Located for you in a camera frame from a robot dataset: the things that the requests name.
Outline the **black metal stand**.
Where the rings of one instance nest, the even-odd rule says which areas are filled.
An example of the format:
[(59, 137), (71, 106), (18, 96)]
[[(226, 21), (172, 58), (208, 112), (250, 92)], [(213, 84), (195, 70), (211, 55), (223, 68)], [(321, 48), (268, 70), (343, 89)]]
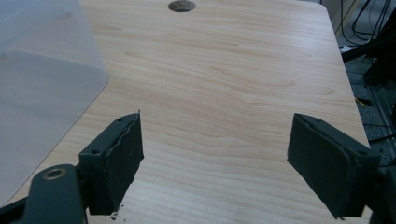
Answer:
[(367, 85), (385, 85), (391, 79), (396, 79), (396, 17), (388, 19), (376, 39), (344, 52), (342, 59), (346, 63), (360, 56), (375, 59), (363, 75)]

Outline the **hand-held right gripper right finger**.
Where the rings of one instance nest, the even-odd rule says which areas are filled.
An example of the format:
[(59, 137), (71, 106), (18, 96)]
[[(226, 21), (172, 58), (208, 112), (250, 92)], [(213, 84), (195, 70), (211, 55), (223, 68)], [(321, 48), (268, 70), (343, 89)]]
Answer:
[(381, 156), (329, 123), (294, 114), (288, 162), (333, 217), (359, 217)]

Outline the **metal floor rail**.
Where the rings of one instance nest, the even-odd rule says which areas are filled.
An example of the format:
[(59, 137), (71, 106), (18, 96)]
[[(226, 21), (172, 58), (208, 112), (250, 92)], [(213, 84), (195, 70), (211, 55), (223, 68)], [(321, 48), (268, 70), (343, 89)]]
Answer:
[(389, 155), (396, 157), (396, 124), (393, 123), (393, 110), (396, 107), (396, 100), (391, 97), (391, 90), (382, 86), (369, 86), (373, 106), (375, 108), (379, 128), (382, 136), (378, 143), (387, 145)]

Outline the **clear plastic storage box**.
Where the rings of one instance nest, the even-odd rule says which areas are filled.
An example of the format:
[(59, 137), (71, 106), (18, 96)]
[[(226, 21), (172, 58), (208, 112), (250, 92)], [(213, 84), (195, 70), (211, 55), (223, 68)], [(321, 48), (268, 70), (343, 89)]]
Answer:
[(79, 0), (0, 0), (0, 206), (107, 81)]

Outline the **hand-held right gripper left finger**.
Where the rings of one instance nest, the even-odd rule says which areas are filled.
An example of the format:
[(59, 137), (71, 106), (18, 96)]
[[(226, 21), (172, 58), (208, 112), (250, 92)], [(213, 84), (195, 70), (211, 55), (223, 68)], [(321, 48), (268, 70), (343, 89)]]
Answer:
[(78, 159), (78, 169), (87, 183), (85, 204), (90, 214), (111, 215), (119, 209), (144, 159), (140, 114), (115, 119)]

